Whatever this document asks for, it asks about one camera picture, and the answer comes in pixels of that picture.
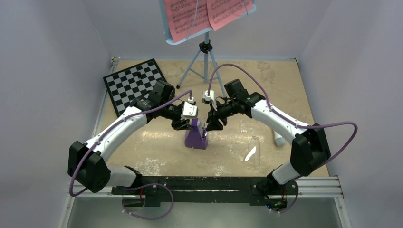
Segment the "purple metronome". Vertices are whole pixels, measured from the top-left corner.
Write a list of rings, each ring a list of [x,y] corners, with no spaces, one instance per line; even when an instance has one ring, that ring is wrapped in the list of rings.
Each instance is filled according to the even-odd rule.
[[[185,133],[185,147],[206,150],[209,140],[206,128],[198,118],[192,119],[191,127],[192,129],[187,130]]]

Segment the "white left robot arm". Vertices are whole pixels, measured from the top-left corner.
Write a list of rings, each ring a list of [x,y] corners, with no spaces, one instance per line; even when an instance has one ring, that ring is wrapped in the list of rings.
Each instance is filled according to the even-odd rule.
[[[190,119],[197,117],[192,90],[174,94],[173,85],[159,80],[145,96],[132,100],[101,133],[86,142],[72,143],[67,166],[70,196],[76,197],[86,190],[97,193],[109,186],[122,186],[129,194],[137,194],[142,187],[137,178],[140,173],[130,166],[108,167],[107,161],[134,132],[157,117],[171,120],[174,130],[190,130]]]

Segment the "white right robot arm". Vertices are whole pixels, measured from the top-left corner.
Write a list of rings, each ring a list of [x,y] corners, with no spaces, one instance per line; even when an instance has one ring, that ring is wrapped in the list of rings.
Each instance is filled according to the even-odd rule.
[[[202,102],[210,105],[207,131],[221,131],[228,123],[228,117],[244,114],[259,121],[282,136],[291,145],[288,162],[268,175],[267,188],[279,193],[287,182],[299,176],[308,176],[323,165],[331,156],[325,131],[320,125],[292,120],[289,115],[269,106],[266,98],[254,92],[249,94],[238,79],[224,85],[229,98],[221,104],[214,97],[214,91],[204,91]]]

